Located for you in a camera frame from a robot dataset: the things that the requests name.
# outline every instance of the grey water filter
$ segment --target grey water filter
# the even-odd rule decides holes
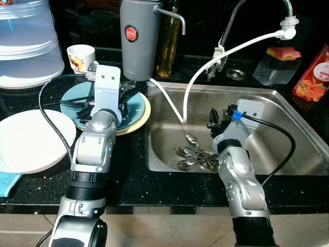
[[[152,77],[161,14],[161,1],[123,0],[120,28],[123,74],[146,81]]]

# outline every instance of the stainless steel sink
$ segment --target stainless steel sink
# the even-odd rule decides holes
[[[182,113],[182,101],[186,84],[161,83]],[[195,135],[203,148],[212,149],[210,130],[207,129],[209,113],[215,108],[221,117],[228,103],[238,99],[250,99],[264,103],[262,119],[287,130],[296,141],[296,150],[285,167],[277,174],[283,175],[328,175],[328,145],[307,122],[276,91],[243,87],[194,85],[188,103],[188,122],[182,125],[161,91],[150,86],[148,97],[151,103],[149,119],[149,160],[151,171],[180,172],[176,169],[182,160],[173,152],[174,147],[188,146],[185,134]],[[248,137],[245,147],[256,174],[269,174],[287,156],[290,141],[282,133],[270,127],[259,127]],[[189,172],[209,172],[193,166]]]

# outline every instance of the white hose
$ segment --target white hose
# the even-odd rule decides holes
[[[181,117],[181,114],[179,113],[179,111],[177,110],[176,106],[174,105],[173,101],[171,100],[171,98],[169,97],[169,95],[167,94],[166,90],[159,84],[159,82],[157,82],[156,80],[154,80],[153,78],[150,79],[150,81],[156,85],[161,92],[163,93],[163,95],[165,96],[165,98],[167,99],[169,105],[171,106],[171,108],[174,110],[176,116],[178,117],[179,121],[181,123],[183,123],[183,118]]]
[[[252,40],[249,40],[247,41],[246,43],[243,43],[233,49],[230,49],[224,53],[222,53],[221,55],[219,55],[218,57],[215,57],[214,59],[210,60],[208,63],[206,63],[204,66],[202,66],[195,74],[194,76],[192,77],[192,79],[190,80],[187,88],[186,88],[186,91],[185,91],[185,94],[184,94],[184,101],[183,101],[183,121],[182,121],[182,124],[183,123],[186,123],[187,122],[187,101],[188,101],[188,98],[189,98],[189,93],[190,93],[190,90],[191,90],[191,87],[194,83],[194,81],[196,80],[196,78],[208,67],[210,67],[211,65],[213,65],[214,63],[216,63],[219,59],[222,59],[223,57],[226,57],[230,54],[232,54],[233,52],[236,52],[237,50],[240,50],[248,45],[251,45],[253,43],[256,43],[258,41],[261,41],[261,40],[264,40],[264,39],[268,39],[268,38],[281,38],[284,34],[284,31],[283,30],[279,30],[279,31],[276,31],[276,32],[273,32],[273,33],[269,33],[269,34],[265,34],[265,35],[262,35],[262,36],[259,36],[255,39],[252,39]]]

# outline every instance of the black countertop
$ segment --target black countertop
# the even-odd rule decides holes
[[[97,50],[102,64],[121,66],[121,54],[115,50]],[[192,74],[209,58],[177,56],[176,73],[167,81],[188,83]],[[234,66],[247,72],[247,79],[236,82],[224,73],[208,80],[201,75],[196,83],[263,87],[252,78],[255,64],[250,61],[229,60],[226,67]],[[56,102],[73,85],[84,81],[74,78],[58,80],[45,92],[44,103]],[[291,95],[287,86],[272,86],[305,118],[328,143],[328,99],[308,103]],[[38,104],[40,87],[26,90],[0,90],[0,120]],[[48,109],[59,110],[58,106]],[[107,212],[131,213],[133,206],[170,206],[189,211],[196,207],[227,207],[225,189],[218,174],[153,172],[146,167],[147,127],[124,136],[118,136],[113,150]],[[66,192],[69,175],[68,158],[45,171],[25,174],[13,187],[8,198],[0,198],[0,213],[56,214],[60,198]],[[257,175],[262,182],[266,176]],[[327,213],[329,210],[329,180],[326,176],[274,176],[264,186],[267,205],[272,214]]]

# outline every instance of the blue towel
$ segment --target blue towel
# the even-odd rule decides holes
[[[0,172],[0,197],[8,197],[9,191],[21,176],[22,174]]]

